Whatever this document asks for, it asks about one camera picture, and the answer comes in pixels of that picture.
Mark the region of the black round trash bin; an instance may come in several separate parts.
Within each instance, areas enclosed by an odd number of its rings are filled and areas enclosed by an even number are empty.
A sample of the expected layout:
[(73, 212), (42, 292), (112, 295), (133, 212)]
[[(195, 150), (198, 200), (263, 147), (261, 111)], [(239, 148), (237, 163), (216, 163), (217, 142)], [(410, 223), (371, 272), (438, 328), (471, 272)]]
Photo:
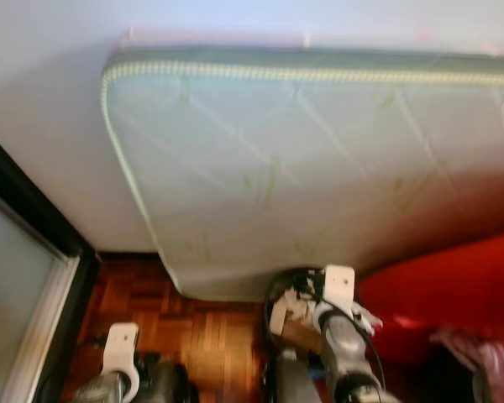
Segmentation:
[[(271, 302), (274, 302), (275, 298), (278, 298), (279, 294), (282, 293), (283, 289), (287, 287), (294, 288), (294, 271), (295, 269), (322, 269), (322, 266), (295, 266), (295, 268), (287, 269), (286, 271), (282, 271), (279, 274), (276, 274), (275, 277), (272, 277), (269, 280), (269, 284), (266, 288), (265, 296), (263, 298), (263, 310), (262, 310), (262, 325), (260, 325), (260, 333), (262, 333), (262, 342), (264, 349), (271, 356), (276, 356), (276, 354), (291, 352), (298, 357), (299, 361), (302, 361), (303, 364), (308, 366), (309, 371), (312, 373), (314, 377), (318, 377), (323, 372), (323, 361), (321, 354), (298, 354), (293, 349), (279, 349), (274, 342), (271, 341), (270, 335), (267, 329), (267, 320), (268, 320), (268, 305)], [(320, 317), (323, 314), (323, 310), (326, 307), (325, 302), (321, 303), (313, 303), (312, 309), (312, 317), (314, 320), (314, 327), (318, 330), (318, 333), (321, 334), (320, 329)]]

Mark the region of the brown cardboard piece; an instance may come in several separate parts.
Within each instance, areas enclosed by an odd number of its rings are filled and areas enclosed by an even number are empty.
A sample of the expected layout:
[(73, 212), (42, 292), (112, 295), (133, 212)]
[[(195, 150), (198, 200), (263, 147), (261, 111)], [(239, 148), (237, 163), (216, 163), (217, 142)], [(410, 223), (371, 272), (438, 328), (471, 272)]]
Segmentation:
[(322, 337), (314, 327), (309, 293), (298, 292), (290, 285), (268, 307), (268, 333), (279, 349), (293, 349), (298, 354), (322, 352)]

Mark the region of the white quilted mattress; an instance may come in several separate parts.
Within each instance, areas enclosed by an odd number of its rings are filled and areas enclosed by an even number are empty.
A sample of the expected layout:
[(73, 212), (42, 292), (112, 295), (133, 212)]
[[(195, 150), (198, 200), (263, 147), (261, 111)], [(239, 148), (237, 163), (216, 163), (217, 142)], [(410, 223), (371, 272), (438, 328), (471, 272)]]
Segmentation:
[(256, 301), (296, 266), (367, 273), (504, 232), (504, 56), (129, 47), (101, 109), (187, 298)]

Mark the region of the red cushion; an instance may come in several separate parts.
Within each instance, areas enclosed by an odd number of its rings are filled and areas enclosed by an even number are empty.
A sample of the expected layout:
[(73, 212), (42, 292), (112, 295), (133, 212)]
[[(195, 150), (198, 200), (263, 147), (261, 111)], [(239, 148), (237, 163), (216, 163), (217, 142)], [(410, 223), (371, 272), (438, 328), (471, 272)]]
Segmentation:
[(386, 266), (357, 296), (382, 320), (372, 345), (391, 364), (420, 364), (443, 327), (504, 341), (504, 235)]

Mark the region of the black framed glass door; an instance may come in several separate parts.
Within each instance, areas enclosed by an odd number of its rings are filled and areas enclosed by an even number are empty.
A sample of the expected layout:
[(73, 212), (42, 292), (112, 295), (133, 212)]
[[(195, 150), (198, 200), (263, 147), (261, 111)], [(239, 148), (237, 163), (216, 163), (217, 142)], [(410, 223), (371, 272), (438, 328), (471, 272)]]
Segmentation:
[(59, 403), (97, 264), (0, 145), (0, 403)]

